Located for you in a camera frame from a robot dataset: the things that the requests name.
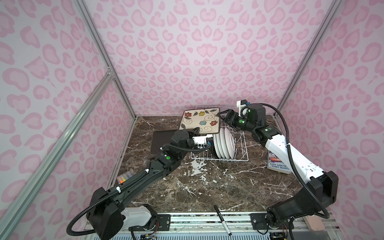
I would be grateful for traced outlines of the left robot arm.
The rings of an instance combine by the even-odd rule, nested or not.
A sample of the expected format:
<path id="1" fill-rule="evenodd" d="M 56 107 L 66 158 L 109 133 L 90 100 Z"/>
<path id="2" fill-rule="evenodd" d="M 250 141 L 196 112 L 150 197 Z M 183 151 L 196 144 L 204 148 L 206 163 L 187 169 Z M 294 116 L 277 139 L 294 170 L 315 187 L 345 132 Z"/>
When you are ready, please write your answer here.
<path id="1" fill-rule="evenodd" d="M 155 231 L 158 214 L 152 207 L 144 204 L 128 209 L 127 206 L 150 185 L 177 169 L 189 152 L 200 153 L 212 146 L 210 143 L 199 143 L 197 139 L 195 131 L 177 130 L 144 170 L 116 187 L 97 189 L 92 195 L 90 209 L 85 214 L 92 229 L 84 234 L 97 234 L 102 240 L 110 240 L 122 228 L 141 227 Z"/>

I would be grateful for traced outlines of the black square plate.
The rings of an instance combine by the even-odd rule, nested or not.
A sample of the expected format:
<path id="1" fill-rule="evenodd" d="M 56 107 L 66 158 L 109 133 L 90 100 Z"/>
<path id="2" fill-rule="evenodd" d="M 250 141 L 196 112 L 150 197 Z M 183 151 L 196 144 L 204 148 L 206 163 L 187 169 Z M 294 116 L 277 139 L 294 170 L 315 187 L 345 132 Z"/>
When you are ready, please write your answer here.
<path id="1" fill-rule="evenodd" d="M 216 149 L 215 149 L 214 137 L 207 137 L 206 138 L 206 142 L 207 142 L 208 145 L 211 146 L 209 148 L 209 152 L 211 154 L 211 158 L 216 159 L 218 156 L 217 156 Z"/>
<path id="2" fill-rule="evenodd" d="M 176 130 L 154 131 L 150 149 L 151 155 L 158 155 L 165 144 L 170 144 L 175 132 Z"/>

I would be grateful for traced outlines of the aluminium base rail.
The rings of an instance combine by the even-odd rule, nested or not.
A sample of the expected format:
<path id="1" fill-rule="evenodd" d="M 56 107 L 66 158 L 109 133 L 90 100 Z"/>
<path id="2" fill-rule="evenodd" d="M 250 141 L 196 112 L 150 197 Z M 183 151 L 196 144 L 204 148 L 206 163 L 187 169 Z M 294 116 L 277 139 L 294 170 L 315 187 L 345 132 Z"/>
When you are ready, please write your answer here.
<path id="1" fill-rule="evenodd" d="M 213 212 L 165 213 L 166 223 L 150 237 L 151 240 L 288 240 L 286 227 L 269 230 L 261 228 L 256 212 L 222 212 L 231 231 L 229 235 L 219 216 Z M 311 231 L 304 218 L 294 221 L 292 230 L 296 240 L 342 240 L 344 236 L 336 220 L 323 220 L 323 231 Z"/>

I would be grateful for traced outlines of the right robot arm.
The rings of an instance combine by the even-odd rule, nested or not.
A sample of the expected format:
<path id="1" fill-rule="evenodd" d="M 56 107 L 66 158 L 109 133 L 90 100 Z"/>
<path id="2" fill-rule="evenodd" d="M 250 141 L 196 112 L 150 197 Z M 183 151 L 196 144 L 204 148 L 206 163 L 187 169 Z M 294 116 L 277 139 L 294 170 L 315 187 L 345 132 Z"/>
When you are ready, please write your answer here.
<path id="1" fill-rule="evenodd" d="M 302 185 L 293 197 L 267 208 L 267 226 L 279 228 L 287 225 L 291 229 L 293 221 L 301 217 L 329 219 L 327 207 L 337 199 L 338 176 L 316 166 L 291 145 L 286 123 L 283 123 L 284 133 L 267 123 L 266 108 L 272 109 L 273 106 L 242 100 L 238 108 L 238 112 L 229 109 L 217 113 L 217 116 L 233 129 L 251 133 L 253 140 L 278 157 Z"/>

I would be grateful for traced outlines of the white round plate nearest front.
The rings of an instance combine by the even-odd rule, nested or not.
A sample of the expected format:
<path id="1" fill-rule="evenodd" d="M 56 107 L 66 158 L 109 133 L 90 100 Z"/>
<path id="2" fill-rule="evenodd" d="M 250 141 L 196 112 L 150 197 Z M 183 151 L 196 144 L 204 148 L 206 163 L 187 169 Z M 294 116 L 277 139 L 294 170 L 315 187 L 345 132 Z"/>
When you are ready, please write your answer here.
<path id="1" fill-rule="evenodd" d="M 230 159 L 234 159 L 235 153 L 236 153 L 235 140 L 234 140 L 233 134 L 230 132 L 228 128 L 225 128 L 225 138 L 226 138 L 227 149 L 230 154 Z"/>

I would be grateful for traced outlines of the The 143-Storey Treehouse book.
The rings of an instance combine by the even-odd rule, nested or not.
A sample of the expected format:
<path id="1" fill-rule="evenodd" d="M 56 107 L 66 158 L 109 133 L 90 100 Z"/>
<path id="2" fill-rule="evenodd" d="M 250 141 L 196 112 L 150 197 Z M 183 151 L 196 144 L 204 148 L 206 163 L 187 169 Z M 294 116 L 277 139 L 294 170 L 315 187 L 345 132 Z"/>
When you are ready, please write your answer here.
<path id="1" fill-rule="evenodd" d="M 267 168 L 272 171 L 291 174 L 292 171 L 274 153 L 268 151 Z"/>

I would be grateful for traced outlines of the white round plate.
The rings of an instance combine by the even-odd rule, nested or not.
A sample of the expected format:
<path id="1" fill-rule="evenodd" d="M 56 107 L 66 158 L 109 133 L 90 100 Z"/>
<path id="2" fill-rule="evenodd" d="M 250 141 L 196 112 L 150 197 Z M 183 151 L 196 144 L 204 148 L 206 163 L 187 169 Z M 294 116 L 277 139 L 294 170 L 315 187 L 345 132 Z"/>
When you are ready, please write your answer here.
<path id="1" fill-rule="evenodd" d="M 221 153 L 220 153 L 220 151 L 219 151 L 219 146 L 218 146 L 218 141 L 217 141 L 216 136 L 217 136 L 216 134 L 213 134 L 215 151 L 216 151 L 217 158 L 218 158 L 218 159 L 221 159 L 221 158 L 222 158 L 222 155 L 221 155 Z"/>
<path id="2" fill-rule="evenodd" d="M 223 151 L 225 153 L 225 156 L 226 156 L 227 159 L 230 159 L 231 156 L 230 156 L 230 153 L 229 153 L 228 147 L 227 147 L 225 129 L 226 128 L 221 128 L 221 130 L 220 130 L 220 137 L 221 137 L 222 148 L 223 148 Z"/>
<path id="3" fill-rule="evenodd" d="M 234 159 L 235 153 L 236 153 L 235 140 L 234 140 L 233 134 L 230 132 L 228 128 L 225 128 L 225 138 L 226 138 L 227 149 L 230 154 L 230 159 Z"/>
<path id="4" fill-rule="evenodd" d="M 219 149 L 219 152 L 222 156 L 223 159 L 226 159 L 226 156 L 225 156 L 225 153 L 223 151 L 223 148 L 222 148 L 222 142 L 221 142 L 221 137 L 220 137 L 220 132 L 217 133 L 216 135 L 216 139 L 217 139 L 217 145 L 218 145 L 218 149 Z"/>

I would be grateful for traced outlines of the floral square plate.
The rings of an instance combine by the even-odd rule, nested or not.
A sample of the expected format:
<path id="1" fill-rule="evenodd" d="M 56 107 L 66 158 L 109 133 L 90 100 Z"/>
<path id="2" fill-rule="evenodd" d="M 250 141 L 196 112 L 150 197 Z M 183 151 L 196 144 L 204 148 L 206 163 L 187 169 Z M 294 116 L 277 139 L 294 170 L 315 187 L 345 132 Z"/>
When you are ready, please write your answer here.
<path id="1" fill-rule="evenodd" d="M 200 135 L 217 134 L 220 131 L 219 112 L 220 108 L 185 110 L 179 129 L 199 128 Z"/>

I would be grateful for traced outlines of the box of coloured markers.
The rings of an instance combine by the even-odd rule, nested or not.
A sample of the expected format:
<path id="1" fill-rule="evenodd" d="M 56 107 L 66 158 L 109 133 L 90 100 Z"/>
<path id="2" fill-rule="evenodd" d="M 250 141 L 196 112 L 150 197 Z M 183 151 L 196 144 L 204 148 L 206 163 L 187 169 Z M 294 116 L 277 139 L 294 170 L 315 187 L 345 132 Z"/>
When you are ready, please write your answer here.
<path id="1" fill-rule="evenodd" d="M 124 183 L 126 180 L 130 179 L 131 177 L 133 177 L 134 174 L 135 173 L 132 170 L 129 170 L 129 171 L 125 172 L 125 173 L 119 174 L 117 176 L 118 184 Z"/>

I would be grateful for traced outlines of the black marker pen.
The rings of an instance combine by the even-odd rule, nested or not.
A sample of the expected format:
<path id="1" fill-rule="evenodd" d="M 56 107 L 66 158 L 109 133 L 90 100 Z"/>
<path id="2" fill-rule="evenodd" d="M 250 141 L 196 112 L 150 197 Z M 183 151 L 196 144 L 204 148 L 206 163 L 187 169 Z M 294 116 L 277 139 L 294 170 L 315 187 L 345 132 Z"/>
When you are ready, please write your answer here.
<path id="1" fill-rule="evenodd" d="M 221 221 L 221 223 L 222 223 L 222 225 L 223 225 L 225 231 L 227 232 L 227 234 L 228 234 L 229 236 L 232 236 L 232 232 L 231 232 L 231 230 L 229 229 L 229 227 L 228 227 L 228 225 L 227 225 L 227 223 L 226 223 L 226 221 L 225 221 L 223 215 L 221 214 L 219 207 L 218 207 L 217 205 L 214 205 L 214 209 L 215 209 L 215 211 L 216 211 L 216 213 L 217 213 L 217 215 L 218 215 L 218 217 L 219 217 L 219 219 L 220 219 L 220 221 Z"/>

